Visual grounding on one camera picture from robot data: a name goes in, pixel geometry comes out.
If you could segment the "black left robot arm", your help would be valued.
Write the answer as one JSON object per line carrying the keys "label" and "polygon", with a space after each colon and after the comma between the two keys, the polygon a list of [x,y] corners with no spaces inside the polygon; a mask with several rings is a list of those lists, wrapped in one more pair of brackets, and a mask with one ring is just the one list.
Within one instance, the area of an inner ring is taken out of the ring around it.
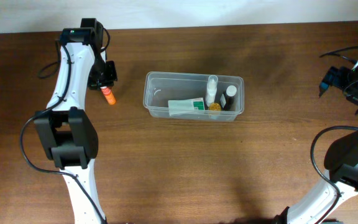
{"label": "black left robot arm", "polygon": [[30,119],[55,173],[65,180],[75,223],[107,222],[94,178],[98,134],[85,112],[87,90],[107,89],[117,81],[115,64],[106,58],[107,34],[95,18],[83,18],[79,28],[63,29],[53,95],[46,109]]}

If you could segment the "dark bottle with white cap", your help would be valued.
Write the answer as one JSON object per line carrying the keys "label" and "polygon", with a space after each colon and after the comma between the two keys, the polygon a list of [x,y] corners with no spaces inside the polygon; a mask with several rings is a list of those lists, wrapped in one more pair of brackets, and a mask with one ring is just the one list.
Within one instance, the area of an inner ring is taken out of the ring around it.
{"label": "dark bottle with white cap", "polygon": [[237,88],[234,85],[230,85],[226,88],[220,97],[220,104],[223,111],[229,111],[234,104]]}

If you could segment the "white Panadol box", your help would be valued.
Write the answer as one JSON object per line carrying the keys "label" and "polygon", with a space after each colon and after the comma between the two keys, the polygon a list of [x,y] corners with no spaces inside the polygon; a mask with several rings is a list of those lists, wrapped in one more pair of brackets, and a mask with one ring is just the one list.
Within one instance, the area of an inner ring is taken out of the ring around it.
{"label": "white Panadol box", "polygon": [[198,110],[205,110],[203,98],[168,101],[168,112],[170,116],[192,113]]}

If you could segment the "orange effervescent tablet tube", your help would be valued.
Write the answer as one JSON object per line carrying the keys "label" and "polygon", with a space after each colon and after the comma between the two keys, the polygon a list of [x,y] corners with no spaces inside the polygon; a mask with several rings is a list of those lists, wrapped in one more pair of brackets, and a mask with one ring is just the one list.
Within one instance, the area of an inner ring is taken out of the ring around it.
{"label": "orange effervescent tablet tube", "polygon": [[101,91],[106,99],[106,101],[110,104],[110,105],[114,105],[116,103],[116,99],[113,95],[112,90],[110,89],[110,87],[107,86],[102,86],[101,87]]}

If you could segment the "clear plastic container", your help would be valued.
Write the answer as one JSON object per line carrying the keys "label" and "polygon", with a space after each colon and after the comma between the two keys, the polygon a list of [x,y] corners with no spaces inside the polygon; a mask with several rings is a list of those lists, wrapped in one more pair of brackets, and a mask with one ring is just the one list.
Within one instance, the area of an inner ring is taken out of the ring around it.
{"label": "clear plastic container", "polygon": [[229,111],[170,109],[170,100],[205,98],[207,74],[149,72],[145,79],[143,105],[155,118],[194,119],[205,121],[234,121],[244,111],[244,80],[237,76],[219,75],[215,102],[220,102],[223,92],[231,85],[237,88],[235,100]]}

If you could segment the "small jar with gold lid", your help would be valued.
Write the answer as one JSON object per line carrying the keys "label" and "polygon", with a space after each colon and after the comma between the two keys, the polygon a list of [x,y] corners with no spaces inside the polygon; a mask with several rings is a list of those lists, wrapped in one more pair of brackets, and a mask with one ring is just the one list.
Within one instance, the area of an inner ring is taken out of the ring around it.
{"label": "small jar with gold lid", "polygon": [[221,115],[221,105],[219,103],[211,103],[208,108],[208,115],[210,119],[218,120]]}

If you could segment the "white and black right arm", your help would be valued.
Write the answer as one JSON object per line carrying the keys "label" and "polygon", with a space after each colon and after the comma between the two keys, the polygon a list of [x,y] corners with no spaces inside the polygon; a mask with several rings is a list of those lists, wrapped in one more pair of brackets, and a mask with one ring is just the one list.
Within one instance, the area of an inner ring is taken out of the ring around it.
{"label": "white and black right arm", "polygon": [[[319,84],[319,92],[323,94],[329,87],[336,87],[358,107],[358,60],[352,63],[352,68],[331,67]],[[350,133],[330,145],[324,157],[324,170],[320,170],[314,156],[316,143],[323,134],[335,130]],[[298,203],[276,215],[273,223],[327,223],[327,217],[340,204],[358,195],[358,127],[332,126],[320,131],[311,143],[310,159],[319,182]]]}

